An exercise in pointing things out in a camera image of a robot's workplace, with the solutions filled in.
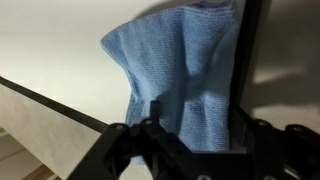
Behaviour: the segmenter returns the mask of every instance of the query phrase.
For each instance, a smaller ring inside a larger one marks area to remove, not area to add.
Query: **blue towel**
[[[126,123],[148,116],[156,99],[161,126],[192,151],[228,150],[239,22],[233,1],[201,1],[128,22],[103,37],[104,50],[132,88]]]

